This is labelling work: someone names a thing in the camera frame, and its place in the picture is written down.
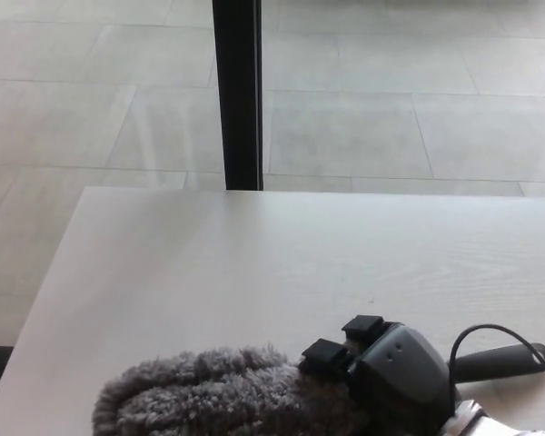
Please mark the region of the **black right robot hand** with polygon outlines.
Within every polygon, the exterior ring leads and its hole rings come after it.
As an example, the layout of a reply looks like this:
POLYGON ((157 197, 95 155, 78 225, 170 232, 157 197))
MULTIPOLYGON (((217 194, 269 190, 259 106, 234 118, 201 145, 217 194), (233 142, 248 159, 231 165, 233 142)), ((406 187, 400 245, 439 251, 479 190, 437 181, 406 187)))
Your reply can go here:
POLYGON ((347 387, 386 427, 437 435, 454 415, 449 368, 421 333, 377 315, 358 315, 342 331, 355 350, 324 339, 302 353, 301 372, 347 387))

